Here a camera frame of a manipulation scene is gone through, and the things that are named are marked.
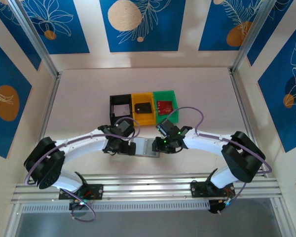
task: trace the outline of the yellow box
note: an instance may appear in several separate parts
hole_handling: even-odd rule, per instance
[[[135,112],[135,104],[147,103],[151,104],[151,114],[138,114]],[[156,109],[154,106],[153,93],[135,93],[132,94],[132,108],[133,108],[133,118],[139,123],[140,126],[143,125],[155,125],[156,124]]]

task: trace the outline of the white wall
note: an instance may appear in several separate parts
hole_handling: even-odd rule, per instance
[[[41,64],[38,71],[0,20],[0,47],[32,85],[7,159],[0,157],[0,233],[5,228],[15,184],[22,182],[23,162],[35,146],[53,85],[53,78]]]
[[[245,61],[237,73],[242,83],[245,104],[260,148],[273,167],[283,197],[296,228],[296,148],[285,153],[271,115],[258,86],[258,80],[296,29],[296,0],[278,25],[257,61]]]
[[[186,0],[178,52],[110,53],[99,0],[74,0],[89,54],[54,54],[55,65],[63,69],[229,67],[238,51],[199,52],[212,0]]]

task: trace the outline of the metal profile bar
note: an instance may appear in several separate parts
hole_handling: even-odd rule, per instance
[[[6,230],[4,233],[5,237],[15,237],[16,231],[18,229],[18,225],[21,219],[22,210],[23,210],[23,204],[16,203],[13,205],[10,220],[6,226]]]
[[[236,95],[236,99],[237,99],[237,102],[238,102],[238,106],[239,106],[239,109],[240,109],[240,113],[241,113],[241,116],[242,116],[242,120],[243,120],[243,123],[245,125],[245,128],[246,128],[246,131],[247,131],[247,134],[249,136],[249,138],[256,144],[257,144],[257,141],[255,139],[255,136],[253,134],[253,131],[252,131],[252,127],[251,127],[251,124],[250,124],[250,121],[249,121],[249,117],[248,117],[248,113],[247,113],[247,109],[243,103],[243,100],[242,100],[242,95],[240,93],[240,90],[239,90],[239,86],[238,86],[238,83],[237,83],[237,80],[235,78],[235,75],[232,73],[232,71],[230,70],[230,79],[231,79],[231,83],[232,83],[232,87],[233,87],[233,90],[235,92],[235,95]],[[265,165],[262,164],[262,170],[266,170],[265,168]]]
[[[240,49],[239,53],[237,55],[237,58],[235,59],[235,62],[232,65],[231,73],[237,72],[239,69],[241,63],[247,56],[250,48],[252,47],[254,41],[256,40],[263,24],[265,23],[270,11],[274,7],[277,0],[261,0],[263,1],[260,10],[258,11],[253,23],[252,27],[249,29],[249,32],[247,33]]]
[[[91,204],[96,212],[117,211],[174,211],[174,210],[209,210],[208,200],[180,201],[102,201]],[[68,203],[28,203],[22,213],[68,213]]]
[[[52,92],[51,92],[49,100],[48,100],[48,105],[47,105],[46,112],[45,112],[45,115],[44,115],[44,120],[43,120],[43,123],[42,123],[42,127],[41,127],[41,130],[40,130],[40,133],[39,133],[38,141],[40,141],[45,136],[45,132],[46,132],[46,129],[47,129],[49,117],[50,117],[50,114],[51,114],[51,110],[52,110],[54,102],[55,102],[57,89],[58,89],[59,82],[60,82],[60,77],[61,77],[61,73],[59,73],[59,75],[57,76],[57,78],[56,78],[56,80],[54,82],[53,89],[52,89]]]
[[[282,236],[296,237],[296,230],[294,228],[291,217],[288,214],[287,207],[283,201],[283,198],[271,198],[271,203]]]
[[[85,175],[88,183],[104,184],[103,201],[144,201],[144,200],[192,200],[190,182],[205,181],[205,174],[178,175]],[[235,191],[240,191],[241,182],[234,183]],[[36,186],[17,185],[12,202],[46,202],[58,200],[59,190],[51,187],[39,190]],[[256,177],[247,184],[240,198],[281,197],[276,179]]]
[[[15,18],[20,23],[22,29],[26,33],[27,37],[31,41],[33,47],[41,57],[42,61],[45,63],[49,72],[56,79],[58,76],[57,68],[51,60],[49,53],[39,37],[34,25],[32,24],[30,18],[28,17],[25,9],[23,8],[21,2],[19,0],[7,0],[9,3],[9,7],[12,10]]]

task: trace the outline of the green tray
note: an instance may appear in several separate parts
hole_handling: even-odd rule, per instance
[[[155,91],[153,93],[154,105],[156,109],[156,122],[160,123],[163,119],[167,118],[168,115],[159,115],[157,101],[172,101],[173,110],[178,108],[176,95],[173,90],[168,91]],[[169,120],[173,123],[179,122],[179,111],[174,112]]]

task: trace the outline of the beige circle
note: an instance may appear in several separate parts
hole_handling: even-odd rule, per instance
[[[144,41],[144,38],[141,37],[141,36],[139,36],[139,37],[137,38],[137,41],[138,41],[138,42],[143,42],[143,41]]]
[[[131,31],[142,21],[139,8],[130,0],[116,1],[108,11],[110,24],[118,31]]]
[[[3,4],[5,4],[5,5],[8,5],[9,3],[8,3],[8,0],[0,0],[0,2],[2,2]]]
[[[214,4],[219,5],[222,4],[224,0],[213,0]]]

